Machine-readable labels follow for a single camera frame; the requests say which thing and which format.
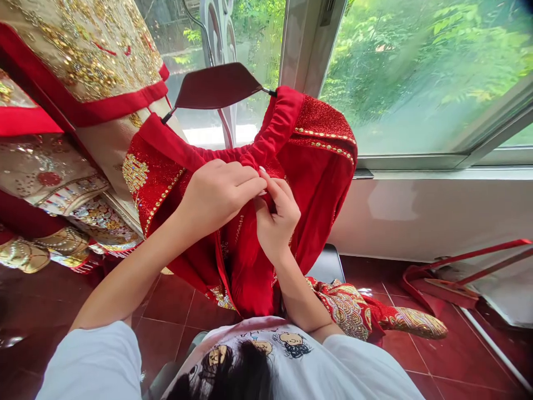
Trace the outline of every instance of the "metal hanger hook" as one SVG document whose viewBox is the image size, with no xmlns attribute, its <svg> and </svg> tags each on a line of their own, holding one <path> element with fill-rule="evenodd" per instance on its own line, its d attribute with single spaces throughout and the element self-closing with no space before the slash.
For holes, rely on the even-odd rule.
<svg viewBox="0 0 533 400">
<path fill-rule="evenodd" d="M 202 31 L 204 32 L 204 38 L 205 38 L 205 41 L 207 42 L 207 51 L 208 51 L 208 55 L 209 55 L 209 64 L 211 64 L 212 67 L 215 66 L 215 60 L 213 58 L 213 52 L 211 51 L 211 43 L 209 42 L 209 35 L 207 33 L 207 28 L 205 27 L 205 25 L 197 20 L 196 18 L 193 17 L 193 15 L 190 13 L 189 11 L 189 8 L 187 7 L 187 4 L 185 3 L 185 0 L 182 0 L 182 3 L 183 3 L 183 7 L 185 7 L 185 11 L 187 12 L 187 15 L 189 16 L 189 19 L 191 21 L 193 21 L 195 24 L 199 25 L 200 28 L 202 29 Z"/>
</svg>

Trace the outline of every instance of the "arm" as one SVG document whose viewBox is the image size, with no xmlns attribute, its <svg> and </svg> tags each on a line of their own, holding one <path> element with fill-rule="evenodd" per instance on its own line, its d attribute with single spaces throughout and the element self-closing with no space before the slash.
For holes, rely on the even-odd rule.
<svg viewBox="0 0 533 400">
<path fill-rule="evenodd" d="M 276 204 L 276 214 L 270 214 L 265 200 L 254 199 L 257 236 L 276 270 L 289 318 L 320 343 L 332 334 L 344 334 L 314 294 L 290 252 L 289 240 L 300 218 L 300 210 L 289 185 L 283 179 L 270 178 L 264 171 L 260 175 L 266 180 L 266 190 Z"/>
<path fill-rule="evenodd" d="M 213 160 L 192 176 L 176 211 L 90 294 L 71 330 L 126 320 L 157 274 L 193 243 L 230 221 L 267 186 L 251 167 Z"/>
</svg>

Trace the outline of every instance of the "hand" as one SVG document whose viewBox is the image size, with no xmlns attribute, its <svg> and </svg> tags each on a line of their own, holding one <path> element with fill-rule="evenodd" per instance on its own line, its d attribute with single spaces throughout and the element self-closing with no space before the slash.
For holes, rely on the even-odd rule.
<svg viewBox="0 0 533 400">
<path fill-rule="evenodd" d="M 194 172 L 173 214 L 174 221 L 186 224 L 191 240 L 196 242 L 228 223 L 266 186 L 252 167 L 212 160 Z"/>
<path fill-rule="evenodd" d="M 266 181 L 266 190 L 276 204 L 277 214 L 270 213 L 265 200 L 254 198 L 257 238 L 270 262 L 277 265 L 280 257 L 289 250 L 290 237 L 300 220 L 300 209 L 285 180 L 270 178 L 264 171 L 259 174 Z"/>
</svg>

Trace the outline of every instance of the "white t-shirt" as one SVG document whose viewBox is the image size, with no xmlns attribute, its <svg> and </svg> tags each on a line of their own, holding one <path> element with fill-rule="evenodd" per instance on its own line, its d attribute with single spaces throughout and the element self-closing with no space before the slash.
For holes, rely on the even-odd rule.
<svg viewBox="0 0 533 400">
<path fill-rule="evenodd" d="M 181 367 L 194 382 L 202 359 L 224 361 L 249 340 L 265 350 L 273 370 L 274 397 L 280 399 L 423 399 L 393 357 L 383 349 L 344 335 L 318 343 L 278 317 L 251 318 L 209 334 Z M 125 323 L 69 333 L 44 374 L 37 400 L 135 399 L 140 392 L 141 358 L 135 334 Z"/>
</svg>

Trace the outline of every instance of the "person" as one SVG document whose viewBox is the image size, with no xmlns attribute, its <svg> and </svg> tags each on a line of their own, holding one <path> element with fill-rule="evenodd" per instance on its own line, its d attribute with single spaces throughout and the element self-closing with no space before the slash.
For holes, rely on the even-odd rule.
<svg viewBox="0 0 533 400">
<path fill-rule="evenodd" d="M 265 191 L 274 213 L 261 197 Z M 252 199 L 258 240 L 289 320 L 255 317 L 209 332 L 163 398 L 422 399 L 391 355 L 346 336 L 311 290 L 289 250 L 300 211 L 286 181 L 217 159 L 193 174 L 171 218 L 91 293 L 50 360 L 37 400 L 140 399 L 133 311 L 169 261 Z"/>
</svg>

